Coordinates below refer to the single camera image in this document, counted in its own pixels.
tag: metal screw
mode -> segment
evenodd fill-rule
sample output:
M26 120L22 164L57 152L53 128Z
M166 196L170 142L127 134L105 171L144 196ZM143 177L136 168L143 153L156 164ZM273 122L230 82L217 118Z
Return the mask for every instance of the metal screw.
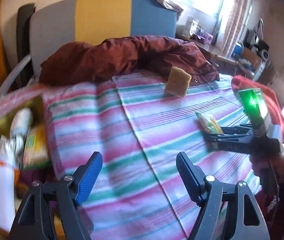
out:
M245 181L243 181L243 180L239 181L239 186L240 186L240 187L245 187L246 185L247 185L247 184L246 184Z
M72 175L66 175L64 176L64 180L65 181L71 181L73 179L73 176Z
M38 180L32 182L33 187L37 187L38 185L40 185L40 182Z
M212 175L206 176L205 179L206 179L207 181L209 181L209 182L215 181L215 177L212 176Z

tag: yellow snack package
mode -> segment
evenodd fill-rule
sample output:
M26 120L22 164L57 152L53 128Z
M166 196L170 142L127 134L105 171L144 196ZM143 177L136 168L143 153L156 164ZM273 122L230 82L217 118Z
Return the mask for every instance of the yellow snack package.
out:
M198 120L207 133L223 134L221 126L216 122L212 114L200 114L195 112Z
M44 167L50 161L46 144L45 126L37 125L29 129L24 150L23 167Z

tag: snack package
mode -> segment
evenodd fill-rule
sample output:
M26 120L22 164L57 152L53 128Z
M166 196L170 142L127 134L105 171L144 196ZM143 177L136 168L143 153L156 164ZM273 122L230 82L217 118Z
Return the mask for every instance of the snack package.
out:
M223 134L220 125L216 122L212 114L200 114L195 112L198 120L207 133Z
M45 126L37 125L29 129L24 150L24 168L44 167L50 162L47 151Z
M19 158L18 154L24 147L24 139L22 136L7 139L5 136L0 138L0 166L6 166L14 171L14 183L18 182L19 171Z

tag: chair armrest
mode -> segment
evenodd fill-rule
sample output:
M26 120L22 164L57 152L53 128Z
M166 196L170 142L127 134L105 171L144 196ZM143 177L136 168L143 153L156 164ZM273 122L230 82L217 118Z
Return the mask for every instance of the chair armrest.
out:
M17 76L21 73L23 68L30 62L31 55L26 55L17 65L16 67L9 73L7 78L4 80L3 84L0 87L0 99L4 97L10 86L13 84L14 80L17 78Z

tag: yellow cushion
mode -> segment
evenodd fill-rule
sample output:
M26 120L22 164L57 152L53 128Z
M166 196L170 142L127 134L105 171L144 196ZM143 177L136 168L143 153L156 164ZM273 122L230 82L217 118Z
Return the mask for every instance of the yellow cushion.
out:
M77 0L75 40L98 45L130 36L132 0Z

